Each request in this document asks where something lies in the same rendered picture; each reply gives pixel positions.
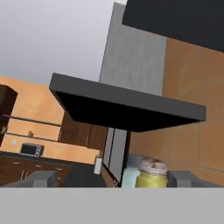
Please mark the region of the stainless steel fridge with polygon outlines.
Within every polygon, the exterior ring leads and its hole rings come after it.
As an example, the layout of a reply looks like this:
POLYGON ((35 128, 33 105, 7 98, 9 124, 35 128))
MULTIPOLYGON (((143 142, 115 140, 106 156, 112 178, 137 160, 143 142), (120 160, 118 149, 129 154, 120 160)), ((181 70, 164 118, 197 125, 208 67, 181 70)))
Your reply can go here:
POLYGON ((108 128, 102 165, 112 178, 113 184, 118 187, 122 184, 129 141, 130 133, 127 130, 108 128))

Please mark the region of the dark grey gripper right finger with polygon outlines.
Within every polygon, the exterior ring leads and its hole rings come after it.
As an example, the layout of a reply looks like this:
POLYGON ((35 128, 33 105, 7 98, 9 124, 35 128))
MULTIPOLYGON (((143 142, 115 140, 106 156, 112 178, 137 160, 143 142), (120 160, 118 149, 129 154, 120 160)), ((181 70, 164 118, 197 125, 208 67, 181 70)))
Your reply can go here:
POLYGON ((219 187, 219 185, 196 177, 190 171, 169 171, 169 187, 219 187))

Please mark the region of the yellow jar with patterned lid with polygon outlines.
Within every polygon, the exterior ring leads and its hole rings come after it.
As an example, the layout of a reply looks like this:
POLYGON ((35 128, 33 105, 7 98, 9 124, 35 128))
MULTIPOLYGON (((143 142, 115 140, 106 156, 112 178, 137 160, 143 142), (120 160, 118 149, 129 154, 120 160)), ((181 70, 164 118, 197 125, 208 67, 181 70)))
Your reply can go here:
POLYGON ((140 174, 136 177, 136 188, 165 188, 167 165, 161 160, 143 158, 139 163, 140 174))

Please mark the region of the grey toaster oven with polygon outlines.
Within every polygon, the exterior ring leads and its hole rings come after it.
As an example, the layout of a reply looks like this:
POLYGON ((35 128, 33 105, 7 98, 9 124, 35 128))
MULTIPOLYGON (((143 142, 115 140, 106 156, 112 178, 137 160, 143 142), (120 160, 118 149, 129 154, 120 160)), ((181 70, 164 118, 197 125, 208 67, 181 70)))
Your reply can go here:
POLYGON ((44 152, 44 145, 23 143, 20 149, 20 153, 32 157, 41 157, 44 152))

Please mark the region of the dark wall shelf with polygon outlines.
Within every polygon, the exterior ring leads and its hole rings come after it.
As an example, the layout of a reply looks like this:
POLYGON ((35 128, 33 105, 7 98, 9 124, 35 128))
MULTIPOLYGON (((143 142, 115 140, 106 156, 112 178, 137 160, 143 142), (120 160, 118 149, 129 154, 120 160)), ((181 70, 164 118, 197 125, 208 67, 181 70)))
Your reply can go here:
POLYGON ((33 120, 33 119, 23 118, 23 117, 18 117, 18 116, 13 116, 13 115, 4 115, 4 114, 0 114, 0 116, 1 116, 1 117, 4 117, 4 118, 10 118, 10 119, 19 120, 19 121, 24 121, 24 122, 40 123, 40 124, 44 124, 44 125, 50 125, 50 126, 55 126, 55 127, 61 127, 61 124, 52 123, 52 122, 44 122, 44 121, 33 120))

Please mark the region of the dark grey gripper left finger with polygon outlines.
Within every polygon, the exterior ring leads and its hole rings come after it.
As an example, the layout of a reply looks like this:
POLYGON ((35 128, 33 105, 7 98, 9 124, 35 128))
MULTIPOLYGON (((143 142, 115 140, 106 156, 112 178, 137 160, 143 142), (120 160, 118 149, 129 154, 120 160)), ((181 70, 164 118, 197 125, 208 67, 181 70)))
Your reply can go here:
POLYGON ((56 171, 35 171, 27 178, 4 185, 4 187, 58 187, 59 174, 56 171))

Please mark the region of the dark grey range hood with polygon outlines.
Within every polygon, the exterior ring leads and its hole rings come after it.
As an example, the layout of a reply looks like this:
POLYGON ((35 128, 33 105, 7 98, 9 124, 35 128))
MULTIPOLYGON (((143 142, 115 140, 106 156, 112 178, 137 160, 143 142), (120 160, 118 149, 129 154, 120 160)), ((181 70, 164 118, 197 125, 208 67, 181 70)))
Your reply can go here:
POLYGON ((98 81, 54 73, 49 90, 76 122, 145 132, 204 122, 207 108, 162 96, 166 38, 122 24, 113 5, 98 81))

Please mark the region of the white paper towel roll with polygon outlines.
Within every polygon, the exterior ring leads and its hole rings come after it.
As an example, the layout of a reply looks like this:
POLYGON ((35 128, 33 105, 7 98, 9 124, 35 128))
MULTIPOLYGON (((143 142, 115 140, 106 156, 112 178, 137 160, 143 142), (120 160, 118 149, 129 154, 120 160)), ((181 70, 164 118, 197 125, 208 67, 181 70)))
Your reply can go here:
POLYGON ((94 174, 99 175, 101 173, 101 170, 102 170, 102 158, 97 157, 94 163, 94 174))

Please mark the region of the dark wood wall cabinets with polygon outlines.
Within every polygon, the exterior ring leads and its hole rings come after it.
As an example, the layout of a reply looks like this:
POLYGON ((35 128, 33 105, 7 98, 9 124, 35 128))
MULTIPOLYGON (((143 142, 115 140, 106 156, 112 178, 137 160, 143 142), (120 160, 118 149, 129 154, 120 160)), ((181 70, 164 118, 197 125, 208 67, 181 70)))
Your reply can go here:
POLYGON ((58 141, 103 151, 108 129, 103 126, 76 122, 65 112, 58 141))

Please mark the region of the dark overhead cabinet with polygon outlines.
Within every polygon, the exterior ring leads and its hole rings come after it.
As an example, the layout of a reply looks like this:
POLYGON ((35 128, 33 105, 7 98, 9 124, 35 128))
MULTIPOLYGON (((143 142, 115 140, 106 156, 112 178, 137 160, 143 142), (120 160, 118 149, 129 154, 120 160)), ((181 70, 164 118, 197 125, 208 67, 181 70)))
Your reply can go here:
POLYGON ((128 0, 122 23, 224 53, 224 0, 128 0))

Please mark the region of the pale blue shaker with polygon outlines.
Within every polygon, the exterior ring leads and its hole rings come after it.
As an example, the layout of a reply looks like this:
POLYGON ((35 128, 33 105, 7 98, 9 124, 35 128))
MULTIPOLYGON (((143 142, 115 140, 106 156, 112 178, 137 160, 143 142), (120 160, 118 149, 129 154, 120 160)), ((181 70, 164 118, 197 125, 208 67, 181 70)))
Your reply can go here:
POLYGON ((141 156, 139 154, 129 154, 126 167, 122 175, 122 188, 134 188, 137 176, 140 174, 139 163, 141 156))

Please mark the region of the dark wood base cabinets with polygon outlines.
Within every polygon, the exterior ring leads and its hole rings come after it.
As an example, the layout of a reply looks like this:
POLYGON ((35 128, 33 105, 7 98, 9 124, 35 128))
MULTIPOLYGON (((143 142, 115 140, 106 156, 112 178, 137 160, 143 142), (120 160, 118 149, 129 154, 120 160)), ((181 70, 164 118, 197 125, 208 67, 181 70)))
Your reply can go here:
POLYGON ((0 154, 0 186, 23 180, 35 171, 56 171, 58 186, 62 187, 71 168, 70 164, 52 159, 0 154))

